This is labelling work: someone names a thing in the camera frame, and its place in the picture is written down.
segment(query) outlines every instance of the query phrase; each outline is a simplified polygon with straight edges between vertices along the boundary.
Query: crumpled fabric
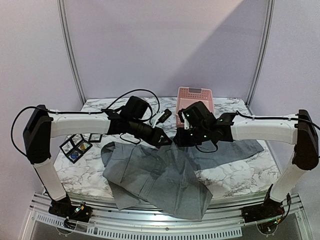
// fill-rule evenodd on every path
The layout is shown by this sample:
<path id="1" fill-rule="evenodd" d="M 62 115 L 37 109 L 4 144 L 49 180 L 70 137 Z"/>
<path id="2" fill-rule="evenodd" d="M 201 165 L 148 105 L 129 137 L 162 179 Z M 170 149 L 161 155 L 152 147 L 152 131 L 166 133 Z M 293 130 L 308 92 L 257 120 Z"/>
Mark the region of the crumpled fabric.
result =
<path id="1" fill-rule="evenodd" d="M 176 218 L 201 220 L 205 214 L 213 195 L 198 181 L 185 153 L 175 144 L 153 149 L 112 142 L 102 148 L 101 157 L 106 166 L 103 176 L 114 184 L 113 189 L 119 186 L 130 197 Z M 118 193 L 114 194 L 117 206 Z M 128 205 L 125 199 L 126 204 L 121 202 L 119 207 Z"/>
<path id="2" fill-rule="evenodd" d="M 213 169 L 223 164 L 248 159 L 264 151 L 264 148 L 256 140 L 219 141 L 217 146 L 218 151 L 214 153 L 204 153 L 216 150 L 211 141 L 203 142 L 198 146 L 204 152 L 198 151 L 195 147 L 179 147 L 179 149 L 187 154 L 195 171 Z"/>
<path id="3" fill-rule="evenodd" d="M 199 148 L 215 149 L 210 141 Z M 263 150 L 256 140 L 219 142 L 215 153 L 175 144 L 156 149 L 110 142 L 102 148 L 101 158 L 106 167 L 103 176 L 120 210 L 146 201 L 173 217 L 201 220 L 212 194 L 194 171 L 247 159 Z"/>

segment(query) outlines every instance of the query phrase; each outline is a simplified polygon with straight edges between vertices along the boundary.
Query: pink basket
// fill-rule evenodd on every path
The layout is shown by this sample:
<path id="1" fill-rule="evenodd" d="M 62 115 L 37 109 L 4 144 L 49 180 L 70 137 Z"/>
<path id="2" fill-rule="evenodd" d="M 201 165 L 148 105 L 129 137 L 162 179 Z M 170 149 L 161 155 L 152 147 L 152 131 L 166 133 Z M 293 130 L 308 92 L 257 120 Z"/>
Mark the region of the pink basket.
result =
<path id="1" fill-rule="evenodd" d="M 204 105 L 209 109 L 210 112 L 214 112 L 214 100 L 212 98 L 212 92 L 210 89 L 204 88 L 191 88 L 191 87 L 179 87 L 178 99 L 175 109 L 175 119 L 176 126 L 183 127 L 184 124 L 181 123 L 178 112 L 181 109 L 186 109 L 191 104 L 196 102 L 203 102 Z"/>

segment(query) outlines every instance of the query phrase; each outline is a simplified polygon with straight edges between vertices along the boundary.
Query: white wall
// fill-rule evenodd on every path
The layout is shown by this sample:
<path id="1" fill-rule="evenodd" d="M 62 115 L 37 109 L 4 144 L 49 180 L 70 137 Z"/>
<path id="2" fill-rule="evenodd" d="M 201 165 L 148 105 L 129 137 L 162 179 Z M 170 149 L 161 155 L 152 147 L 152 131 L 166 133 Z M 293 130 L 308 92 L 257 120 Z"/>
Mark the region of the white wall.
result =
<path id="1" fill-rule="evenodd" d="M 307 109 L 320 125 L 320 1 L 276 0 L 271 32 L 251 109 L 286 115 Z M 293 151 L 271 143 L 281 169 Z M 315 240 L 320 240 L 320 166 L 303 176 L 300 194 Z"/>
<path id="2" fill-rule="evenodd" d="M 65 1 L 77 69 L 87 98 L 178 87 L 247 97 L 267 0 Z"/>
<path id="3" fill-rule="evenodd" d="M 12 121 L 29 105 L 81 107 L 62 37 L 56 0 L 2 1 L 0 7 L 0 239 L 17 240 L 34 192 L 42 187 L 10 141 Z M 31 111 L 16 123 L 15 140 Z M 54 141 L 56 155 L 60 141 Z"/>

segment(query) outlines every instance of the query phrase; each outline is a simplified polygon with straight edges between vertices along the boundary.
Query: white marble tabletop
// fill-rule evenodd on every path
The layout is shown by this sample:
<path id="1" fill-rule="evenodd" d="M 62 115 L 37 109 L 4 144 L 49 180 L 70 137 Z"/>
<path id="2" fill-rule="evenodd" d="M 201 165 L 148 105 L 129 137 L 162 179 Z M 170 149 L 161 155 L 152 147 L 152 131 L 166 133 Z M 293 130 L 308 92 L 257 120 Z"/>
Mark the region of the white marble tabletop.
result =
<path id="1" fill-rule="evenodd" d="M 155 98 L 144 98 L 148 101 L 154 111 L 157 109 Z M 169 109 L 172 115 L 165 123 L 158 127 L 164 129 L 169 137 L 176 134 L 176 102 L 175 97 L 161 97 L 161 110 Z M 107 107 L 114 99 L 89 99 L 82 108 L 82 111 L 97 111 Z M 123 106 L 127 98 L 120 99 L 112 108 Z M 213 98 L 214 115 L 220 116 L 222 113 L 231 113 L 236 110 L 243 114 L 249 114 L 245 103 L 239 98 Z M 125 139 L 136 141 L 133 136 L 125 134 Z M 93 143 L 93 147 L 78 160 L 75 164 L 70 162 L 60 151 L 54 167 L 64 185 L 65 190 L 73 195 L 82 195 L 95 199 L 112 198 L 112 191 L 107 180 L 102 176 L 105 169 L 101 159 L 101 148 L 112 141 L 127 143 L 118 135 L 104 135 L 100 143 Z M 260 152 L 248 159 L 226 163 L 215 168 L 200 170 L 196 175 L 207 188 L 212 192 L 213 199 L 243 196 L 247 194 L 266 191 L 280 175 L 278 167 L 270 154 L 265 141 L 258 141 L 264 148 Z"/>

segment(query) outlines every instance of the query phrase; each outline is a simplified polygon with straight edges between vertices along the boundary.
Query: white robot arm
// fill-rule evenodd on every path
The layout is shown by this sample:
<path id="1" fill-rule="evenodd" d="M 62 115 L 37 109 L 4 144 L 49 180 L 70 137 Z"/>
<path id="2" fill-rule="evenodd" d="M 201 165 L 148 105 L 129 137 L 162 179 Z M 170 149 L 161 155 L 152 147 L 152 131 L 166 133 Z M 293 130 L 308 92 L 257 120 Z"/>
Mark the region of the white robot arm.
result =
<path id="1" fill-rule="evenodd" d="M 172 140 L 161 128 L 145 124 L 146 120 L 141 119 L 148 107 L 147 102 L 134 96 L 121 108 L 120 113 L 112 109 L 90 113 L 58 112 L 48 110 L 44 105 L 34 107 L 35 110 L 23 131 L 25 155 L 52 199 L 49 213 L 88 222 L 92 212 L 87 205 L 79 208 L 71 204 L 51 160 L 50 139 L 85 133 L 101 135 L 128 133 L 155 147 L 170 145 Z M 167 113 L 160 121 L 165 121 L 169 115 Z"/>
<path id="2" fill-rule="evenodd" d="M 245 222 L 259 221 L 284 212 L 283 200 L 306 172 L 319 163 L 318 135 L 306 110 L 287 116 L 246 116 L 239 112 L 223 113 L 218 119 L 202 102 L 178 113 L 187 126 L 177 129 L 173 141 L 178 146 L 197 146 L 211 141 L 267 140 L 294 145 L 292 157 L 280 178 L 270 186 L 264 203 L 242 210 Z"/>

